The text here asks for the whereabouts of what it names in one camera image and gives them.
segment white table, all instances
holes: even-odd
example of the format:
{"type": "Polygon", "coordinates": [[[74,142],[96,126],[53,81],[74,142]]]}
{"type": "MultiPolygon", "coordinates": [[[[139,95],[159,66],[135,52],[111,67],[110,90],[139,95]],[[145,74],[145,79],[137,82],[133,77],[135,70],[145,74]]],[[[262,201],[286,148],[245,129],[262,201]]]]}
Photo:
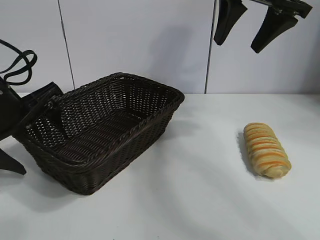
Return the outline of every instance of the white table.
{"type": "Polygon", "coordinates": [[[27,170],[0,172],[1,240],[320,239],[320,96],[187,95],[161,139],[91,196],[46,176],[14,139],[0,148],[27,170]],[[247,169],[250,122],[281,141],[283,179],[247,169]]]}

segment white surface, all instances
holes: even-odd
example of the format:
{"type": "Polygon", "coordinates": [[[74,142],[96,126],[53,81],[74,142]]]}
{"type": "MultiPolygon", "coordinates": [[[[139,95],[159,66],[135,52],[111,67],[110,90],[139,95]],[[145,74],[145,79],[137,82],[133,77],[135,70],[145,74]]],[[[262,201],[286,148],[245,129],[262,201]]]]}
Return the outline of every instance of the white surface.
{"type": "Polygon", "coordinates": [[[244,0],[248,10],[224,44],[213,42],[207,92],[320,93],[320,1],[305,2],[313,6],[306,19],[297,16],[295,27],[256,54],[250,46],[268,7],[244,0]]]}
{"type": "Polygon", "coordinates": [[[27,174],[0,172],[0,239],[318,240],[319,119],[320,96],[187,95],[160,140],[91,196],[4,140],[27,174]],[[238,133],[250,122],[281,141],[292,163],[283,179],[247,171],[238,133]]]}
{"type": "Polygon", "coordinates": [[[61,0],[76,86],[115,72],[204,93],[214,0],[61,0]]]}
{"type": "MultiPolygon", "coordinates": [[[[54,81],[63,91],[73,89],[57,0],[5,0],[0,8],[1,39],[21,51],[33,50],[38,61],[32,68],[31,81],[13,87],[29,93],[54,81]]],[[[0,45],[0,70],[11,65],[17,54],[0,45]]],[[[9,78],[21,82],[27,73],[9,78]]]]}

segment baked pastry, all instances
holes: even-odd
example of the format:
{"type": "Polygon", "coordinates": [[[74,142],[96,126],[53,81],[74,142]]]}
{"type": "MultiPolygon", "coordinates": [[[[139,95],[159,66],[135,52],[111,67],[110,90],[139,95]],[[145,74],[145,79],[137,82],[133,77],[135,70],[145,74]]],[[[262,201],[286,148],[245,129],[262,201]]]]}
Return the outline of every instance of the baked pastry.
{"type": "Polygon", "coordinates": [[[257,174],[279,179],[290,171],[288,156],[271,127],[260,122],[249,123],[244,127],[243,135],[257,174]]]}

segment white wall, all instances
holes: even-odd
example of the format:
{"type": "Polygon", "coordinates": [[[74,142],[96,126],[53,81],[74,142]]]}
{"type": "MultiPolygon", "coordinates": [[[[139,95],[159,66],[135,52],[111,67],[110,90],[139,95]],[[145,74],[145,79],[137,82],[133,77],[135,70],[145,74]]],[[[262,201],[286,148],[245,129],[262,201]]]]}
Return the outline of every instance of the white wall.
{"type": "Polygon", "coordinates": [[[250,45],[268,7],[244,0],[247,12],[222,46],[212,45],[207,92],[320,93],[320,1],[305,1],[307,18],[256,54],[250,45]]]}
{"type": "MultiPolygon", "coordinates": [[[[1,1],[0,34],[1,39],[18,49],[30,49],[38,55],[31,81],[14,87],[17,92],[28,93],[52,81],[64,91],[73,88],[56,0],[1,1]]],[[[14,51],[0,45],[0,70],[6,69],[16,57],[14,51]]],[[[9,81],[23,81],[26,76],[11,77],[9,81]]]]}
{"type": "Polygon", "coordinates": [[[204,93],[214,0],[61,0],[76,87],[114,72],[204,93]]]}

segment brown wicker basket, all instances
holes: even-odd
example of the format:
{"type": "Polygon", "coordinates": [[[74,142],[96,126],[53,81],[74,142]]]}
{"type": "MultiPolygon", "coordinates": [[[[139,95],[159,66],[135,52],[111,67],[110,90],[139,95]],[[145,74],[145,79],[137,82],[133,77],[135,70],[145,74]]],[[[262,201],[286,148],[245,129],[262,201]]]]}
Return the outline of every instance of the brown wicker basket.
{"type": "Polygon", "coordinates": [[[14,137],[43,172],[91,195],[165,132],[184,98],[150,79],[115,73],[55,97],[60,126],[42,111],[14,137]]]}

